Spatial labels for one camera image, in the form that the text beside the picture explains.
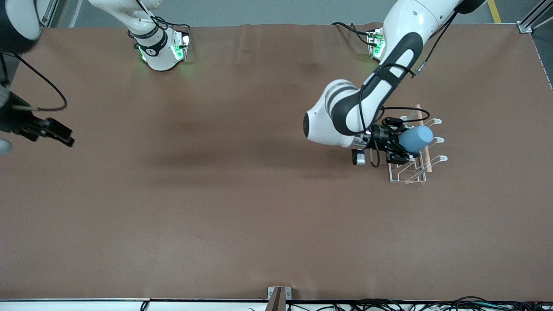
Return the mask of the brown table cover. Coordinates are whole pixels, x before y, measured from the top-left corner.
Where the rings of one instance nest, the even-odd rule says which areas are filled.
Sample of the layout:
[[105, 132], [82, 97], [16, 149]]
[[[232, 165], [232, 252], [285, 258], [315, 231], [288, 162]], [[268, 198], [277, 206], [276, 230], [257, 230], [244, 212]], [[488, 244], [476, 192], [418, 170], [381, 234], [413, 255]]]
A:
[[515, 25], [451, 26], [386, 102], [443, 121], [425, 185], [305, 138], [375, 67], [335, 26], [196, 28], [167, 72], [122, 28], [44, 29], [24, 59], [76, 141], [7, 136], [0, 298], [553, 301], [553, 91]]

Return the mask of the aluminium frame post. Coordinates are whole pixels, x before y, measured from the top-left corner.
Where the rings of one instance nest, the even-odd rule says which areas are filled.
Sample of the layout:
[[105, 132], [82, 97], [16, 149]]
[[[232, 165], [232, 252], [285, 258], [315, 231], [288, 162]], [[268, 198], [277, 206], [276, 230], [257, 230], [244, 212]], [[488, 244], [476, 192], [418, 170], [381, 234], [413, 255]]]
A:
[[553, 20], [553, 16], [538, 22], [553, 8], [553, 0], [539, 0], [531, 10], [523, 16], [522, 20], [517, 21], [520, 33], [533, 33], [537, 28]]
[[40, 25], [50, 26], [59, 0], [34, 0], [34, 2]]

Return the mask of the blue plastic cup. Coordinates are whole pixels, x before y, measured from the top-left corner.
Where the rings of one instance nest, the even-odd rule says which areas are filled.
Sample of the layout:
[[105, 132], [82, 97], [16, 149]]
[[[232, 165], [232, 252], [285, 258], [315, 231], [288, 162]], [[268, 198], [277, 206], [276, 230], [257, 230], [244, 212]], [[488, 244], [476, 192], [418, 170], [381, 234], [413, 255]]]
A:
[[399, 136], [399, 144], [409, 153], [419, 153], [434, 139], [433, 131], [425, 125], [407, 129]]

